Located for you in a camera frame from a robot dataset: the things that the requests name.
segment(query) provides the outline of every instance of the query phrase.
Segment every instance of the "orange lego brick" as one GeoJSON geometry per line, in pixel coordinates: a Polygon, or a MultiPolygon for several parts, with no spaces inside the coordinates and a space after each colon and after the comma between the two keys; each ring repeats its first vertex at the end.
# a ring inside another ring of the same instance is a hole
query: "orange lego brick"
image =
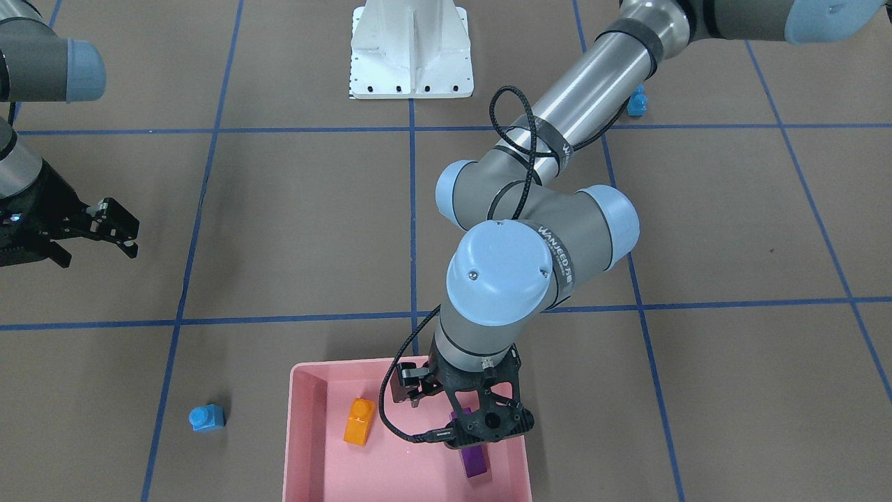
{"type": "Polygon", "coordinates": [[[343,433],[343,440],[354,445],[366,446],[368,429],[372,425],[372,417],[375,415],[375,403],[362,397],[353,399],[350,406],[350,417],[347,419],[347,430],[343,433]]]}

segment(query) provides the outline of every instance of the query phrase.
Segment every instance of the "blue block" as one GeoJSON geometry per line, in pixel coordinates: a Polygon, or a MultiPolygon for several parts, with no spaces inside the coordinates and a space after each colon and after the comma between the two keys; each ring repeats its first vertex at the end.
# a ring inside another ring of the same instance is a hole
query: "blue block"
{"type": "Polygon", "coordinates": [[[625,107],[630,117],[643,117],[648,110],[648,97],[644,96],[644,86],[638,86],[635,93],[629,99],[629,105],[625,107]]]}
{"type": "Polygon", "coordinates": [[[215,431],[226,424],[223,407],[217,405],[198,406],[189,414],[192,430],[197,432],[215,431]]]}

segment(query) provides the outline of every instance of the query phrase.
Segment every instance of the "purple lego brick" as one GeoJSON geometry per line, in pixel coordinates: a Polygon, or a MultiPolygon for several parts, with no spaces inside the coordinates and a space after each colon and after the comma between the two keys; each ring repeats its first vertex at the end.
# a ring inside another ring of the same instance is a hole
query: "purple lego brick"
{"type": "MultiPolygon", "coordinates": [[[[471,408],[463,410],[465,414],[471,414],[471,408]]],[[[455,420],[455,412],[450,413],[450,418],[455,420]]],[[[486,472],[486,459],[483,458],[483,445],[471,448],[462,448],[461,463],[465,466],[465,476],[473,478],[486,472]]]]}

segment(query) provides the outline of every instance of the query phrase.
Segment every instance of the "robotic arm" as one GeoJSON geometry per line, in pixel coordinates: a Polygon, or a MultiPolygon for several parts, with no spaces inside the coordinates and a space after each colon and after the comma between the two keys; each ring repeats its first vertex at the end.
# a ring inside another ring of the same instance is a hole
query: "robotic arm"
{"type": "Polygon", "coordinates": [[[520,399],[515,340],[533,316],[610,270],[639,237],[638,215],[615,188],[596,185],[566,195],[548,185],[664,60],[703,38],[838,41],[856,33],[886,0],[620,4],[619,19],[526,117],[500,132],[502,140],[480,161],[453,163],[437,182],[440,212],[467,234],[450,261],[442,305],[425,319],[440,315],[428,361],[420,368],[399,363],[407,340],[382,382],[382,422],[405,440],[467,448],[533,427],[520,399]],[[456,418],[424,434],[399,431],[384,413],[388,381],[393,401],[413,406],[445,391],[456,418]],[[511,386],[510,397],[493,389],[503,382],[511,386]],[[477,393],[480,406],[464,414],[456,394],[468,391],[477,393]]]}
{"type": "MultiPolygon", "coordinates": [[[[89,42],[59,38],[26,0],[0,0],[0,101],[93,101],[105,67],[89,42]]],[[[139,221],[112,198],[95,206],[12,129],[0,122],[0,266],[50,258],[68,267],[55,240],[84,237],[117,245],[130,258],[139,221]]]]}

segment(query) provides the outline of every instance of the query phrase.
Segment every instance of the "pink tray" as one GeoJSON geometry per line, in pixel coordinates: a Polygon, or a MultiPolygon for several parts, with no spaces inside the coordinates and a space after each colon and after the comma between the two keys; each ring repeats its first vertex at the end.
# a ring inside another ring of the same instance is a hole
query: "pink tray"
{"type": "MultiPolygon", "coordinates": [[[[424,357],[405,357],[421,365],[424,357]]],[[[444,445],[411,444],[388,431],[377,416],[365,447],[346,443],[344,427],[356,397],[377,403],[391,359],[298,364],[291,370],[285,441],[283,502],[532,502],[524,439],[484,447],[488,472],[468,479],[461,455],[444,445]]],[[[387,390],[387,417],[414,434],[450,420],[444,395],[418,408],[395,405],[387,390]]],[[[459,394],[478,407],[476,395],[459,394]]]]}

